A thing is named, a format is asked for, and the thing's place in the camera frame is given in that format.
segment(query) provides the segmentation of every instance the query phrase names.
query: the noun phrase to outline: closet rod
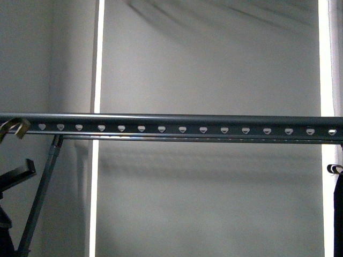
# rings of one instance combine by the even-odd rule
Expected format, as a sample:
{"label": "closet rod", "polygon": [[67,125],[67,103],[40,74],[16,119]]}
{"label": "closet rod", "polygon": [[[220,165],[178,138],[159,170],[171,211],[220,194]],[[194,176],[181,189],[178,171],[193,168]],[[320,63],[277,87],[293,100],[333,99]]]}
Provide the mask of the closet rod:
{"label": "closet rod", "polygon": [[242,143],[343,143],[343,117],[0,113],[30,123],[28,134],[64,139]]}

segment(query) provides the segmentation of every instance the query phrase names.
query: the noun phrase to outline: metal support rod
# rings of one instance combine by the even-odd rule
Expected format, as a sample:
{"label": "metal support rod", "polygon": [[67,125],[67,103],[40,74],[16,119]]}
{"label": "metal support rod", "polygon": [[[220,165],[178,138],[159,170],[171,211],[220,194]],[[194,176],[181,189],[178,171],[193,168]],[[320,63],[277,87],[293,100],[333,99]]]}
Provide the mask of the metal support rod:
{"label": "metal support rod", "polygon": [[30,122],[26,134],[64,135],[64,139],[343,143],[343,117],[0,112],[0,123],[13,117]]}
{"label": "metal support rod", "polygon": [[42,209],[43,201],[49,186],[51,175],[59,155],[59,150],[61,149],[63,142],[62,135],[55,135],[53,142],[51,143],[49,156],[42,174],[41,181],[39,183],[35,199],[32,204],[30,214],[28,216],[26,226],[21,237],[21,241],[16,251],[16,257],[27,257],[29,254],[29,246],[33,237],[34,229],[37,225],[39,213]]}

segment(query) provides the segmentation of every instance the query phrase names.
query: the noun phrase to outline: white vertical trim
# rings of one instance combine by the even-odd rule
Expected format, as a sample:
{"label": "white vertical trim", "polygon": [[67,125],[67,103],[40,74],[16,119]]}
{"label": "white vertical trim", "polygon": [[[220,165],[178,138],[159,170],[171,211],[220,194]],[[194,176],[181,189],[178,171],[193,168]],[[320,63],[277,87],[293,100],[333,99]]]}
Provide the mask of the white vertical trim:
{"label": "white vertical trim", "polygon": [[[99,13],[97,20],[97,40],[96,40],[96,70],[95,70],[95,93],[94,109],[95,114],[100,113],[101,100],[101,70],[102,70],[102,41],[103,41],[103,22],[105,17],[105,0],[99,0]],[[92,179],[91,179],[91,213],[90,213],[90,245],[89,256],[95,257],[96,242],[96,204],[98,197],[98,168],[99,168],[99,141],[92,141]]]}
{"label": "white vertical trim", "polygon": [[[320,59],[320,112],[321,116],[334,116],[332,60],[330,40],[329,0],[318,1],[319,17],[319,59]],[[333,191],[335,177],[330,176],[326,166],[335,163],[336,147],[322,145],[323,170],[323,219],[324,219],[324,248],[325,256],[333,256],[334,242],[334,208]]]}

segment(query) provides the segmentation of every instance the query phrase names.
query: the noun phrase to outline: gray wall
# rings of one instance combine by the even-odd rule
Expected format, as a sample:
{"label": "gray wall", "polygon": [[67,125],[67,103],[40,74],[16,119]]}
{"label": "gray wall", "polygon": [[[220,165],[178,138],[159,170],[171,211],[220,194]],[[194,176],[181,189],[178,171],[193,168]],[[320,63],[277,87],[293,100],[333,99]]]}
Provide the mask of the gray wall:
{"label": "gray wall", "polygon": [[[134,2],[106,1],[101,112],[320,115],[316,18]],[[99,157],[97,257],[324,255],[320,146],[101,142]]]}
{"label": "gray wall", "polygon": [[[90,112],[95,0],[54,1],[50,112]],[[63,142],[43,207],[43,255],[85,256],[88,142]]]}
{"label": "gray wall", "polygon": [[[0,1],[0,111],[47,112],[52,39],[52,1]],[[47,157],[47,138],[6,136],[0,146],[0,173],[34,160],[38,175],[4,192],[3,209],[13,222],[18,248]],[[30,256],[41,256],[39,219]]]}

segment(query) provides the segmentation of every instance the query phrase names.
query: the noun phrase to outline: black garment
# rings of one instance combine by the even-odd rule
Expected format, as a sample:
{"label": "black garment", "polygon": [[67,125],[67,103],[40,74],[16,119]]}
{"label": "black garment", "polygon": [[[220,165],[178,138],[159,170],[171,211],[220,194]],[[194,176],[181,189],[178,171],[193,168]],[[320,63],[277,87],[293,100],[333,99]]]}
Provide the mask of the black garment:
{"label": "black garment", "polygon": [[334,257],[343,256],[343,175],[334,190]]}
{"label": "black garment", "polygon": [[8,228],[0,228],[0,257],[14,257],[14,246]]}

